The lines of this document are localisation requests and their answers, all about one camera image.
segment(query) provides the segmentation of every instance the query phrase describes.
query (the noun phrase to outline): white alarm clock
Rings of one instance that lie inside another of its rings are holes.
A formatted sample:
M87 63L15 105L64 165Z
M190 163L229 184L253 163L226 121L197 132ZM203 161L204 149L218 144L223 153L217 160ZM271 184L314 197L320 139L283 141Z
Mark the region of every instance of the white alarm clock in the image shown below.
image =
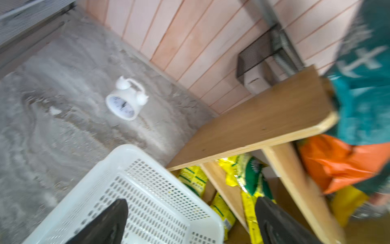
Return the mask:
M139 91L132 88L131 84L134 84ZM145 94L144 87L136 80L126 79L123 76L117 80L115 86L116 89L106 97L107 107L121 119L135 119L149 98Z

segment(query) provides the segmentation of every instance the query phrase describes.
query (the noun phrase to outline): wooden shelf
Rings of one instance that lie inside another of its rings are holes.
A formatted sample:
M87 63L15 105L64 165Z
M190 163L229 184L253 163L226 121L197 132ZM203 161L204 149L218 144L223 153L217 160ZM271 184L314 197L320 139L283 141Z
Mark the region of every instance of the wooden shelf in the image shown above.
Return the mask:
M263 148L263 152L309 223L325 244L345 243L345 234L331 214L325 198L305 172L291 143Z
M337 118L311 66L202 126L167 168L200 165L317 135Z
M239 221L233 225L228 233L229 240L224 241L224 244L251 244L250 235L241 225Z
M212 161L201 164L200 167L229 206L230 210L234 213L237 220L242 224L244 229L248 231L241 200L241 188L238 186L231 187L226 185L226 172L218 165L218 162Z
M323 82L311 66L202 126L167 168L200 165L247 230L241 189L225 184L226 173L215 160L262 149L318 239L342 244L343 229L290 143L323 133L337 120Z

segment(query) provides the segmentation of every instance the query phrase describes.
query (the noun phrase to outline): clock face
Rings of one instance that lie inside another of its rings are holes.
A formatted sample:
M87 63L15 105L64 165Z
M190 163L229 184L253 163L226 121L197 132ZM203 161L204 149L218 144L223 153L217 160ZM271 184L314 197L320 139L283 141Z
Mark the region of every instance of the clock face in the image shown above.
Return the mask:
M126 118L132 118L134 116L133 107L120 97L112 96L109 98L108 102L110 103L111 109L115 114L119 114Z

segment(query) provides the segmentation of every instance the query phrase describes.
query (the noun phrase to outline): concrete floor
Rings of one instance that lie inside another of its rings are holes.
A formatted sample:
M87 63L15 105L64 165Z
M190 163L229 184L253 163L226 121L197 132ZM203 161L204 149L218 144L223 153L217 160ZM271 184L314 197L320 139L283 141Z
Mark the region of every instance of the concrete floor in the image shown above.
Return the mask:
M150 96L134 121L105 96L118 77ZM115 147L131 143L167 165L212 114L88 18L0 83L0 243L19 244Z

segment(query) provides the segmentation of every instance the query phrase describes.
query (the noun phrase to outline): plastic basket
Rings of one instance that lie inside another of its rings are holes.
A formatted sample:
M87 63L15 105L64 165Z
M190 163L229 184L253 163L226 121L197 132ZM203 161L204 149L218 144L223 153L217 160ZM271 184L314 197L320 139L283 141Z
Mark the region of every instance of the plastic basket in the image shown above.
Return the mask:
M129 215L122 243L220 244L220 217L170 172L133 145L121 145L72 189L24 244L61 244L115 199Z

